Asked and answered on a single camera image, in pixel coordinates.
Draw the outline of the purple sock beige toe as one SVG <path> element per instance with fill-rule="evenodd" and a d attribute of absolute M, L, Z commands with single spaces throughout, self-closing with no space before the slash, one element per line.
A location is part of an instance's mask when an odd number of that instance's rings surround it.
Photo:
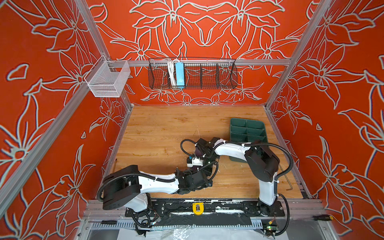
<path fill-rule="evenodd" d="M 195 149 L 194 158 L 195 159 L 203 159 L 203 153 L 200 150 Z"/>

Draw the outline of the green plastic divider tray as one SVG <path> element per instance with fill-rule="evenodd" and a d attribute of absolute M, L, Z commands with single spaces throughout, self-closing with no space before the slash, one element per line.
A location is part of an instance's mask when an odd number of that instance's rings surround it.
<path fill-rule="evenodd" d="M 230 120 L 230 141 L 238 143 L 267 143 L 265 124 L 257 120 L 232 118 Z"/>

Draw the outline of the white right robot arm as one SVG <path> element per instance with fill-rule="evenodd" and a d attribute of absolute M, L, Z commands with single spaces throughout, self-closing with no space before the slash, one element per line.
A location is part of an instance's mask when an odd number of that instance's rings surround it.
<path fill-rule="evenodd" d="M 220 156 L 228 156 L 246 162 L 253 175 L 259 180 L 259 201 L 272 206 L 278 197 L 279 178 L 289 173 L 294 160 L 291 153 L 285 148 L 271 143 L 255 141 L 253 143 L 239 143 L 213 138 L 211 141 L 199 139 L 194 143 L 195 153 L 188 154 L 188 167 L 205 167 Z M 270 149 L 271 147 L 282 151 L 289 159 L 289 166 L 279 173 L 280 159 Z"/>

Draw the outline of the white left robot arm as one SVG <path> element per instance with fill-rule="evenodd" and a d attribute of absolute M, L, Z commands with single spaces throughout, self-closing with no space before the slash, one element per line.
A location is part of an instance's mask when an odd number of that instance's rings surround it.
<path fill-rule="evenodd" d="M 106 176 L 96 198 L 103 203 L 103 210 L 126 207 L 141 212 L 149 206 L 148 194 L 186 195 L 209 188 L 218 170 L 217 161 L 195 170 L 176 170 L 170 175 L 151 175 L 139 171 L 137 165 L 131 165 Z"/>

